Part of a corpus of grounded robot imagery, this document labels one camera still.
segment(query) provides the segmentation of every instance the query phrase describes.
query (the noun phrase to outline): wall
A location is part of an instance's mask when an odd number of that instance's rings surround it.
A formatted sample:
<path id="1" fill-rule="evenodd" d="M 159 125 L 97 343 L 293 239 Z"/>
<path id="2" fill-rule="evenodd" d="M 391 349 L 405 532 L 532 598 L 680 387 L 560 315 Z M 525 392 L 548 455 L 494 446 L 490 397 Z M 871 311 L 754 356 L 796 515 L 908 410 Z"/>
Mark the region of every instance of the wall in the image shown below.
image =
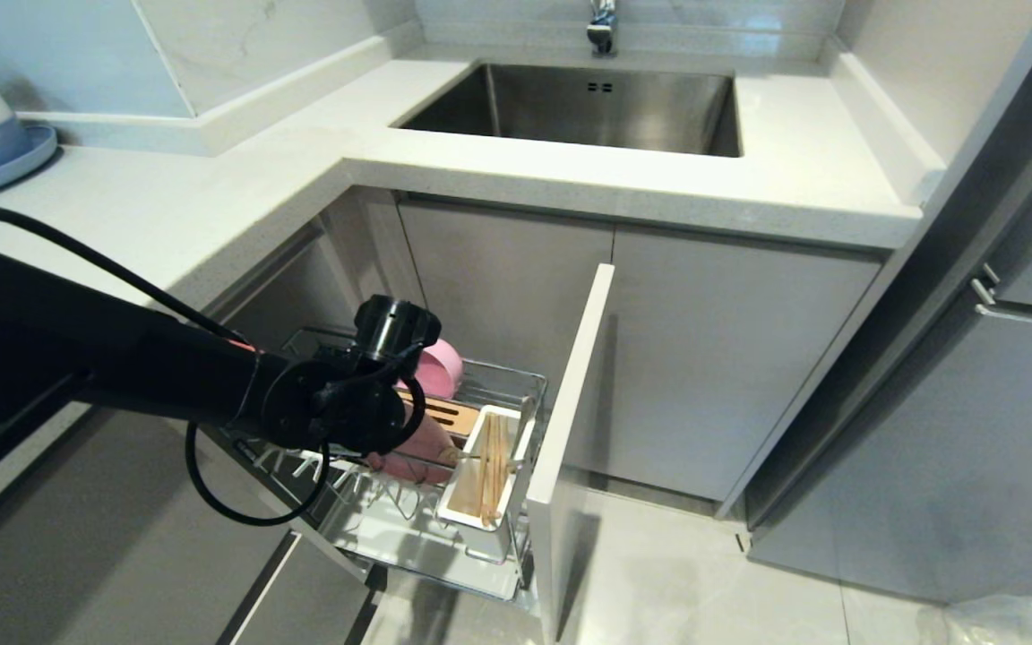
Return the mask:
<path id="1" fill-rule="evenodd" d="M 1022 62 L 1032 0 L 846 0 L 837 34 L 949 163 Z"/>
<path id="2" fill-rule="evenodd" d="M 197 114 L 417 17 L 412 0 L 134 0 Z"/>
<path id="3" fill-rule="evenodd" d="M 621 0 L 622 51 L 814 60 L 843 0 Z M 586 0 L 417 0 L 430 42 L 587 47 Z"/>
<path id="4" fill-rule="evenodd" d="M 190 116 L 130 0 L 0 0 L 17 110 Z"/>

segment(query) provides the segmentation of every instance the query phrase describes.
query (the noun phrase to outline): refrigerator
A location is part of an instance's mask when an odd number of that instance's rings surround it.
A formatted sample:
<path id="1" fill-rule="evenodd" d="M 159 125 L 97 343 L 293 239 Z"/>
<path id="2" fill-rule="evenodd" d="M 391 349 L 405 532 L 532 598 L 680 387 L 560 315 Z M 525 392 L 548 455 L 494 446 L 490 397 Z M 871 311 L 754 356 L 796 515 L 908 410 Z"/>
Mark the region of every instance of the refrigerator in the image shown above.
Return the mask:
<path id="1" fill-rule="evenodd" d="M 1032 70 L 744 503 L 753 560 L 1032 595 Z"/>

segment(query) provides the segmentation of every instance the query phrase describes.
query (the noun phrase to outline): cabinet handle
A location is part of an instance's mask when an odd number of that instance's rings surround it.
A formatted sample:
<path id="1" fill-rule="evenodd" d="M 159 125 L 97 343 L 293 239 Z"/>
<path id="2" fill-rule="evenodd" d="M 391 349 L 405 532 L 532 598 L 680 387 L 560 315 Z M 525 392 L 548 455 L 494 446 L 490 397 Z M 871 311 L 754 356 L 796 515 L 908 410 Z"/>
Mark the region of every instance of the cabinet handle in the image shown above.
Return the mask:
<path id="1" fill-rule="evenodd" d="M 282 569 L 286 567 L 289 556 L 294 553 L 294 547 L 297 547 L 301 538 L 302 535 L 295 530 L 284 535 L 282 543 L 278 544 L 273 555 L 269 555 L 269 560 L 261 570 L 261 574 L 257 576 L 257 580 L 254 580 L 254 585 L 246 593 L 246 598 L 243 598 L 232 619 L 229 619 L 225 632 L 221 634 L 221 638 L 218 638 L 217 645 L 233 645 L 238 638 L 241 638 L 241 634 L 246 633 L 249 621 L 253 620 L 257 608 L 260 608 L 262 602 L 265 601 L 265 594 L 269 592 L 269 588 L 273 586 L 278 576 L 282 575 Z"/>
<path id="2" fill-rule="evenodd" d="M 999 302 L 995 299 L 990 289 L 982 285 L 979 279 L 970 281 L 970 287 L 978 294 L 981 302 L 974 305 L 974 311 L 990 318 L 1001 318 L 1003 320 L 1015 320 L 1019 323 L 1032 323 L 1032 304 L 1025 302 Z"/>

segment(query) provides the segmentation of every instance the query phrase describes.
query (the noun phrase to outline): kitchen sink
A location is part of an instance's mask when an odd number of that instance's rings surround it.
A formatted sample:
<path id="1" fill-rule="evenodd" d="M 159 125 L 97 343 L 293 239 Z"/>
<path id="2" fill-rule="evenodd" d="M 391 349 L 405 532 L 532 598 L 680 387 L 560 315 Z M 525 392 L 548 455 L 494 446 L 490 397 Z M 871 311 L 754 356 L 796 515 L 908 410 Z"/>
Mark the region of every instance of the kitchen sink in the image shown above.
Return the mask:
<path id="1" fill-rule="evenodd" d="M 741 155 L 732 78 L 481 64 L 400 126 L 695 155 Z"/>

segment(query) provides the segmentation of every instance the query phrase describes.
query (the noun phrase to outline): wooden cutting board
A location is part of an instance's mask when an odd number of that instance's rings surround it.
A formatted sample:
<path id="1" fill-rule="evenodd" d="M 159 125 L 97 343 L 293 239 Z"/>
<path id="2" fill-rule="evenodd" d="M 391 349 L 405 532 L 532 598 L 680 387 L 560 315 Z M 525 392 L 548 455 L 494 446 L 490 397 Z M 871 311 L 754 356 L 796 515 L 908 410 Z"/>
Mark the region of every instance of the wooden cutting board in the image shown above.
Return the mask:
<path id="1" fill-rule="evenodd" d="M 413 396 L 408 390 L 397 389 L 397 394 L 401 400 L 412 404 Z M 472 427 L 476 425 L 476 417 L 480 416 L 479 410 L 467 405 L 427 397 L 424 400 L 424 411 L 448 432 L 461 438 L 471 436 Z"/>

